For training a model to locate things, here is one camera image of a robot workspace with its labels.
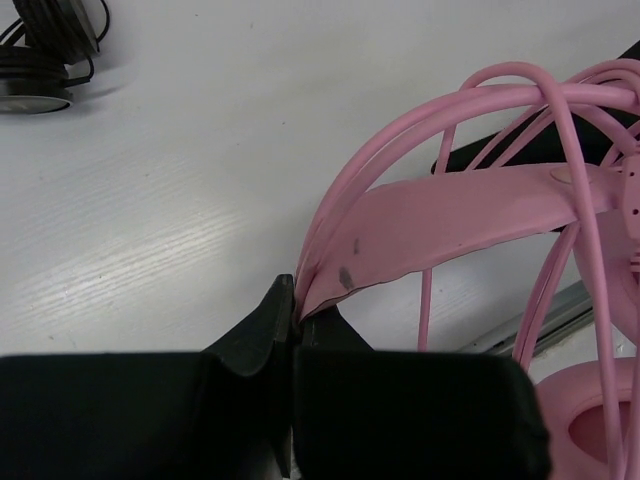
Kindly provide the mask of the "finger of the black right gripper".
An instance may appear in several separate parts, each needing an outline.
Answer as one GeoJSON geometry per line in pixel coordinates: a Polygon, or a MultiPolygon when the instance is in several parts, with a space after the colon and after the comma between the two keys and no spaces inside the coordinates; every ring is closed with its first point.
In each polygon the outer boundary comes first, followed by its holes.
{"type": "MultiPolygon", "coordinates": [[[[599,127],[583,120],[577,114],[574,123],[581,146],[586,149],[586,160],[591,166],[592,161],[598,161],[598,165],[605,156],[605,147],[613,146],[613,141],[608,139],[599,127]]],[[[547,160],[564,160],[564,153],[560,145],[559,134],[554,125],[546,125],[537,120],[542,119],[542,113],[526,114],[522,125],[514,128],[513,132],[506,135],[495,134],[485,137],[466,147],[456,150],[452,154],[453,167],[468,166],[472,154],[481,153],[480,147],[489,145],[488,158],[482,160],[481,166],[498,166],[499,156],[496,153],[506,153],[507,166],[516,166],[515,172],[497,175],[502,183],[506,180],[518,180],[525,190],[531,190],[530,198],[507,198],[506,194],[499,192],[483,194],[479,206],[472,207],[469,201],[456,199],[430,200],[430,225],[441,228],[453,227],[453,233],[438,235],[533,235],[551,231],[561,231],[565,225],[579,222],[576,207],[572,206],[574,193],[570,184],[565,184],[553,178],[551,175],[556,167],[565,171],[568,166],[552,164],[547,160]],[[508,152],[507,147],[522,146],[516,153],[508,152]]],[[[592,202],[595,214],[609,213],[620,210],[624,197],[624,175],[619,172],[607,172],[603,169],[589,167],[589,176],[592,182],[592,202]]]]}

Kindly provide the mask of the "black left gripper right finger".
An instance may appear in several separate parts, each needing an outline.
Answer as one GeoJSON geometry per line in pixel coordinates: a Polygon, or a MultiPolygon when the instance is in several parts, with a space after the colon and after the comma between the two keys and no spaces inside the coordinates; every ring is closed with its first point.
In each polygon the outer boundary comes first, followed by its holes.
{"type": "Polygon", "coordinates": [[[293,440],[306,479],[546,479],[550,436],[512,359],[377,351],[329,308],[293,357],[293,440]]]}

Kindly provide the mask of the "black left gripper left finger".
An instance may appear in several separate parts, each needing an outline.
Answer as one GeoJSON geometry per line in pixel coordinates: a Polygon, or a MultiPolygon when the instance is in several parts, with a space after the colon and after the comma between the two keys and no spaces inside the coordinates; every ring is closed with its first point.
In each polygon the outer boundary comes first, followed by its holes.
{"type": "Polygon", "coordinates": [[[5,479],[281,479],[293,279],[201,351],[1,360],[5,479]]]}

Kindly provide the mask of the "pink gaming headset with cable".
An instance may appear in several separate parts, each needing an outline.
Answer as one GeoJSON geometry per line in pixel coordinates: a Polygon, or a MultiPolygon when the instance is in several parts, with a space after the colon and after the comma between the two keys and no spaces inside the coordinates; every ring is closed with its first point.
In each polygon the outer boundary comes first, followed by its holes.
{"type": "Polygon", "coordinates": [[[538,388],[556,479],[639,475],[639,64],[616,59],[559,82],[523,62],[476,72],[374,135],[344,166],[307,231],[296,270],[305,320],[368,287],[557,231],[516,336],[528,367],[566,261],[593,302],[596,360],[538,388]]]}

